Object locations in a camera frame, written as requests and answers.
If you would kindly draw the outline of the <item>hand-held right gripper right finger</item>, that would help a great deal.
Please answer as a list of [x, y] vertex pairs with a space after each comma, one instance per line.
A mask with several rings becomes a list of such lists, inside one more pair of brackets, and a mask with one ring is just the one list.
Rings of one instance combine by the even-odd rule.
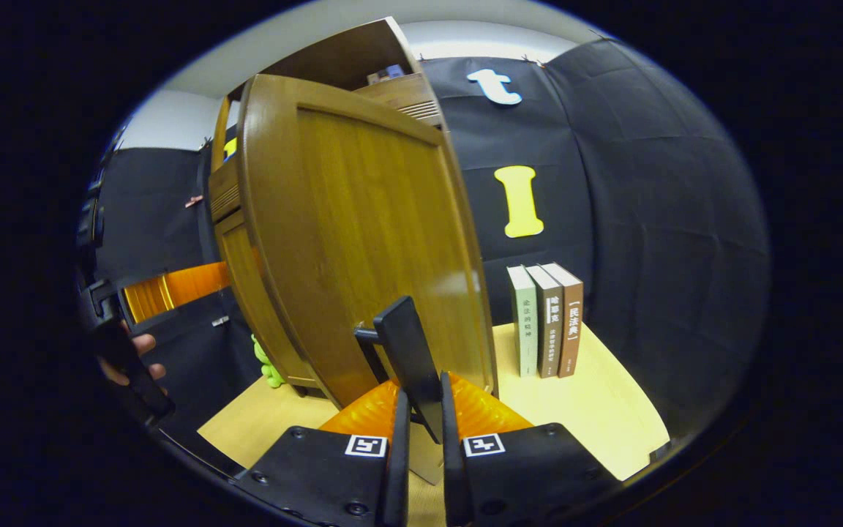
[[566, 526], [623, 484], [556, 422], [464, 434], [460, 397], [441, 374], [449, 526]]

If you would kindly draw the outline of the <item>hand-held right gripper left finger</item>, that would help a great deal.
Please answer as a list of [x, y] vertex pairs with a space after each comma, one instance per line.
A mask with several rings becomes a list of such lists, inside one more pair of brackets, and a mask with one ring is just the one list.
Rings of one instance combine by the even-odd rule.
[[235, 480], [294, 526], [405, 526], [411, 405], [393, 381], [323, 427], [289, 427]]

